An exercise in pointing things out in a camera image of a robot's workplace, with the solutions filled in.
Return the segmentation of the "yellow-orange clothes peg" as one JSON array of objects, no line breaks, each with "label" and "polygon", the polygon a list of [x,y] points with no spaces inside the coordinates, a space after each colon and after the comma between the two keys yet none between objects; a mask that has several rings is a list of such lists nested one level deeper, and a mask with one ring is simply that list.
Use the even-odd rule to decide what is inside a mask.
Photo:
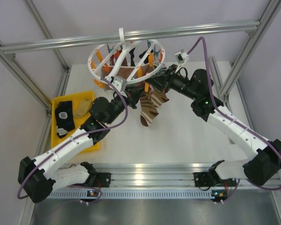
[{"label": "yellow-orange clothes peg", "polygon": [[147,82],[144,83],[144,91],[145,91],[146,93],[149,93],[149,91],[150,91],[150,84],[147,83]]}]

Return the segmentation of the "brown striped sock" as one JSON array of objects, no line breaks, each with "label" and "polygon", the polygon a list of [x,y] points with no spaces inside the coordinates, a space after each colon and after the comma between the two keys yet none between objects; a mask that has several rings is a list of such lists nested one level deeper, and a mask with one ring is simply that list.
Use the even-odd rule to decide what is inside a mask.
[{"label": "brown striped sock", "polygon": [[154,90],[150,98],[153,105],[156,108],[160,107],[162,104],[167,103],[169,101],[167,96],[164,93],[160,92],[159,90]]},{"label": "brown striped sock", "polygon": [[154,118],[159,114],[157,108],[151,101],[149,94],[143,92],[140,97],[140,122],[143,126],[149,127]]}]

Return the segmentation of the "white round sock hanger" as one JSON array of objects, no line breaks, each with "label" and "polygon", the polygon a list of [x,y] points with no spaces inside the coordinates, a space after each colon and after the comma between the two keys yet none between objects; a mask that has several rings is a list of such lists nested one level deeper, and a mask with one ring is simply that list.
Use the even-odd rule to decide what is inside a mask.
[{"label": "white round sock hanger", "polygon": [[[113,47],[109,47],[108,44],[98,45],[95,50],[92,51],[88,58],[88,69],[93,76],[93,81],[102,82],[107,84],[112,82],[113,78],[117,76],[117,73],[121,66],[134,67],[127,80],[127,85],[143,82],[146,79],[158,74],[162,71],[164,66],[165,49],[163,45],[156,39],[149,39],[147,41],[148,48],[140,54],[139,58],[135,60],[135,50],[141,44],[141,41],[131,41],[127,43],[123,38],[124,30],[119,29],[120,42]],[[150,67],[154,70],[145,76],[141,76],[141,66],[149,63]],[[105,66],[114,66],[113,70],[108,76],[101,76],[101,68]]]}]

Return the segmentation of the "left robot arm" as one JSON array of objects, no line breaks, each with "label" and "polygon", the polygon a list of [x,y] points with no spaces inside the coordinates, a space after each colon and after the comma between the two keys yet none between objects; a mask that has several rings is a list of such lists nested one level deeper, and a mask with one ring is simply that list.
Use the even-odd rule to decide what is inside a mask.
[{"label": "left robot arm", "polygon": [[135,109],[143,91],[143,87],[132,87],[124,93],[115,91],[111,101],[105,97],[95,98],[90,116],[71,136],[42,155],[21,160],[19,192],[24,190],[33,203],[39,203],[60,188],[73,184],[94,185],[96,170],[92,164],[82,162],[69,169],[61,167],[78,153],[99,143],[111,129],[122,125],[122,122],[116,125],[112,122],[122,112],[127,113],[128,107]]}]

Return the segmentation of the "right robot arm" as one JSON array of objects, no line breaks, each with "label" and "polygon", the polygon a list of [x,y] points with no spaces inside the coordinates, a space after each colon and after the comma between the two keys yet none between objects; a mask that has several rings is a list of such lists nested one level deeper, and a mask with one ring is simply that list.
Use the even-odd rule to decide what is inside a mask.
[{"label": "right robot arm", "polygon": [[208,170],[210,182],[220,186],[227,179],[247,179],[251,184],[263,187],[281,169],[281,141],[259,136],[233,116],[222,101],[211,96],[206,70],[197,69],[188,78],[176,68],[173,64],[146,82],[161,93],[174,90],[192,99],[191,108],[196,116],[225,134],[246,155],[243,160],[220,160],[213,164]]}]

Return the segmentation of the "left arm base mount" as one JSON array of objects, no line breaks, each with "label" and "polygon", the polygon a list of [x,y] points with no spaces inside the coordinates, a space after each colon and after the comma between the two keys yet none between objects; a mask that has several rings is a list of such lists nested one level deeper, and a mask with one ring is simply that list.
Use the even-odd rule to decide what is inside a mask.
[{"label": "left arm base mount", "polygon": [[111,183],[111,173],[98,172],[95,178],[90,181],[90,186],[94,188],[108,188]]}]

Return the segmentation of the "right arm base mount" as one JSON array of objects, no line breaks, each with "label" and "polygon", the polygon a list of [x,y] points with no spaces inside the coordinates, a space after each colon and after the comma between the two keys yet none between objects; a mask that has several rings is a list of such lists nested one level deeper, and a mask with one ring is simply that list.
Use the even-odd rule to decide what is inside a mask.
[{"label": "right arm base mount", "polygon": [[216,180],[208,172],[194,172],[194,182],[195,187],[214,187],[216,185]]}]

